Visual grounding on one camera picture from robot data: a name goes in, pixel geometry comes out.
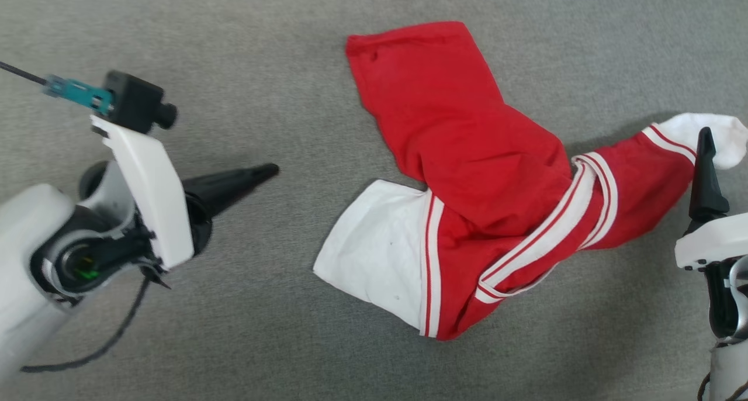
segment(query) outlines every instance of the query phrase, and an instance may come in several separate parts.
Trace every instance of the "gray fabric surface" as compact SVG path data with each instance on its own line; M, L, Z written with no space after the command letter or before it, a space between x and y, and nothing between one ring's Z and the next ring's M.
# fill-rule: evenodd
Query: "gray fabric surface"
M404 178L361 107L348 34L467 23L508 103L569 144L681 111L748 120L748 0L0 0L0 60L99 84L117 68L181 110L163 140L182 177L273 161L282 174L216 222L205 254L152 288L110 355L17 375L0 399L691 399L713 339L705 283L679 271L686 201L657 230L564 262L459 339L417 336L311 272L334 220L376 178ZM86 110L0 72L0 201L70 194L107 151ZM746 163L721 174L748 210ZM123 276L32 363L114 331Z

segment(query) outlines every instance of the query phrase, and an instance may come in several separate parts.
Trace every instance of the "teal connector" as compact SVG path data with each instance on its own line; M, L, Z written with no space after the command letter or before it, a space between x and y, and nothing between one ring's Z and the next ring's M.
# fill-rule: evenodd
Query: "teal connector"
M92 87L75 79L63 79L51 75L44 86L44 93L52 97L62 97L70 102L78 103L94 109L106 116L114 108L115 99L111 92Z

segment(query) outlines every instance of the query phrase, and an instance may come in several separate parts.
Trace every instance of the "red and white garment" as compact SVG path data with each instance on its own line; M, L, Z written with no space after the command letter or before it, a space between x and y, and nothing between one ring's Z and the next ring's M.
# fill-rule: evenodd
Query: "red and white garment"
M572 158L503 102L462 23L352 36L364 106L404 174L426 192L377 181L345 210L317 257L329 284L449 340L582 249L651 230L681 198L699 130L719 168L745 155L735 117L685 113Z

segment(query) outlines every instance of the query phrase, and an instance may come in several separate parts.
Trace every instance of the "black knob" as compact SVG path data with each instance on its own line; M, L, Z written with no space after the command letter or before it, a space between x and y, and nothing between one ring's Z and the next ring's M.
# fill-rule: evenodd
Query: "black knob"
M158 106L157 113L155 113L155 122L162 129L170 129L176 122L176 106L171 103Z

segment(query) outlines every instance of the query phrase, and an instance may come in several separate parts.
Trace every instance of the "red fabric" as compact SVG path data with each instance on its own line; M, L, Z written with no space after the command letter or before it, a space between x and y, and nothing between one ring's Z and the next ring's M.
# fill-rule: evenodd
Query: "red fabric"
M440 309L437 337L454 338L499 305L476 299L480 276L559 204L572 185L569 159L557 137L503 102L462 23L351 36L347 55L363 104L397 165L444 202L441 305L427 309ZM598 153L614 174L619 209L593 247L617 246L651 230L690 180L686 158L643 134ZM606 215L606 194L612 197L606 185L595 183L587 211L558 246L494 288L520 289L574 254Z

